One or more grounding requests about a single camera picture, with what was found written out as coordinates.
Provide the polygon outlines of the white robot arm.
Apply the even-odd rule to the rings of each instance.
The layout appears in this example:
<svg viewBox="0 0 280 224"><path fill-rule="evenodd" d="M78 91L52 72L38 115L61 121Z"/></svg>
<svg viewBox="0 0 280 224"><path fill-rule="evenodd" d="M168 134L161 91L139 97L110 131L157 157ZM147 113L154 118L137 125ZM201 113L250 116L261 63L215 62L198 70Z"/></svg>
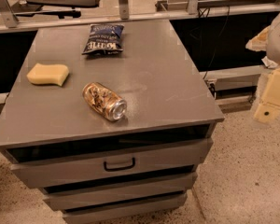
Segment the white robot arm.
<svg viewBox="0 0 280 224"><path fill-rule="evenodd" d="M280 65L280 13L272 23L250 39L245 47L254 51L265 51L269 62ZM268 75L267 85L262 93L254 119L268 123L280 115L280 68Z"/></svg>

